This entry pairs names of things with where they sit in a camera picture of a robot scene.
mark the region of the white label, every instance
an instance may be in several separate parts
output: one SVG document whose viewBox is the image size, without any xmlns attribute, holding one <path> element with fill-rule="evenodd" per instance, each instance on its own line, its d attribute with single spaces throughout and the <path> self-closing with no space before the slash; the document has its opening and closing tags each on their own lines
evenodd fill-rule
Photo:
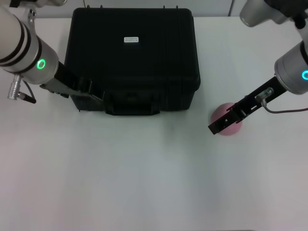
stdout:
<svg viewBox="0 0 308 231">
<path fill-rule="evenodd" d="M 124 37 L 124 42 L 139 42 L 139 38 L 138 37 Z"/>
</svg>

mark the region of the gray robot arm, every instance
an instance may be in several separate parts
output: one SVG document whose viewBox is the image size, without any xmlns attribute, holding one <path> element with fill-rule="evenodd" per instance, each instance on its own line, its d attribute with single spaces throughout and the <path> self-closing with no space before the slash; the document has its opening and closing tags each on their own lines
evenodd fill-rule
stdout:
<svg viewBox="0 0 308 231">
<path fill-rule="evenodd" d="M 260 107 L 289 91 L 304 94 L 308 91 L 308 0 L 248 0 L 240 18 L 249 27 L 267 20 L 282 24 L 294 21 L 303 41 L 279 58 L 274 66 L 275 76 L 228 109 L 228 112 L 208 127 L 213 134 L 233 123 L 239 123 Z"/>
</svg>

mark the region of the white wall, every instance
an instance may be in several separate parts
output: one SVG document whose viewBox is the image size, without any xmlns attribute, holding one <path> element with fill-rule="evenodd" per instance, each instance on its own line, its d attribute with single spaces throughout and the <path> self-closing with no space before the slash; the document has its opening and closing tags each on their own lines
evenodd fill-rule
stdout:
<svg viewBox="0 0 308 231">
<path fill-rule="evenodd" d="M 85 0 L 91 7 L 115 8 L 188 8 L 194 16 L 228 16 L 232 0 Z M 70 18 L 76 8 L 84 7 L 83 0 L 68 0 L 62 7 L 38 9 L 40 18 Z"/>
<path fill-rule="evenodd" d="M 245 3 L 247 2 L 247 0 L 235 0 L 234 4 L 233 4 L 233 9 L 231 12 L 231 16 L 239 16 L 240 12 L 243 8 L 243 6 L 245 5 Z"/>
</svg>

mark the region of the green led ring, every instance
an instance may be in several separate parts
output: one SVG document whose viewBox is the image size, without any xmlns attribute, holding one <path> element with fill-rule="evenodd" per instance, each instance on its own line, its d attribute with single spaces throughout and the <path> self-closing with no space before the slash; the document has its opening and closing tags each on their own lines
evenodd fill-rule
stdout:
<svg viewBox="0 0 308 231">
<path fill-rule="evenodd" d="M 45 59 L 41 59 L 41 60 L 38 61 L 37 68 L 39 70 L 41 70 L 41 69 L 43 69 L 45 67 L 45 65 L 46 65 Z"/>
</svg>

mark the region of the black stripe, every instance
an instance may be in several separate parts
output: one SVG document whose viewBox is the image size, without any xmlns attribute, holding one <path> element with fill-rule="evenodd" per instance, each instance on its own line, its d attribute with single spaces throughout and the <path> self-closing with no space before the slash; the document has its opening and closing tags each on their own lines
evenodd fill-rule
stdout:
<svg viewBox="0 0 308 231">
<path fill-rule="evenodd" d="M 16 63 L 18 63 L 20 60 L 22 60 L 25 57 L 25 55 L 28 53 L 30 45 L 31 45 L 31 34 L 30 34 L 28 27 L 25 26 L 25 28 L 26 28 L 26 31 L 27 31 L 27 44 L 26 44 L 24 51 L 20 54 L 20 56 L 18 58 L 16 58 L 12 62 L 7 63 L 7 64 L 2 64 L 0 66 L 13 66 Z"/>
<path fill-rule="evenodd" d="M 42 42 L 40 41 L 40 38 L 38 38 L 38 53 L 37 53 L 37 56 L 35 57 L 34 61 L 30 64 L 30 66 L 28 66 L 27 68 L 25 68 L 24 70 L 21 70 L 21 71 L 16 71 L 16 72 L 10 72 L 12 74 L 22 74 L 24 72 L 27 72 L 29 70 L 31 70 L 36 64 L 37 62 L 39 61 L 41 55 L 42 55 Z"/>
<path fill-rule="evenodd" d="M 19 53 L 21 47 L 23 46 L 23 43 L 24 43 L 24 40 L 25 40 L 25 30 L 24 30 L 22 23 L 19 20 L 18 20 L 18 22 L 19 22 L 20 28 L 21 28 L 21 36 L 20 36 L 20 40 L 18 42 L 18 45 L 11 54 L 9 54 L 8 56 L 6 56 L 3 59 L 0 59 L 0 63 L 7 62 L 7 61 L 11 60 L 12 58 L 14 58 L 15 55 L 17 55 Z"/>
<path fill-rule="evenodd" d="M 300 43 L 299 49 L 300 49 L 300 53 L 302 54 L 303 59 L 305 60 L 306 64 L 308 65 L 308 55 L 307 55 L 307 52 L 305 50 L 304 41 L 302 41 Z"/>
</svg>

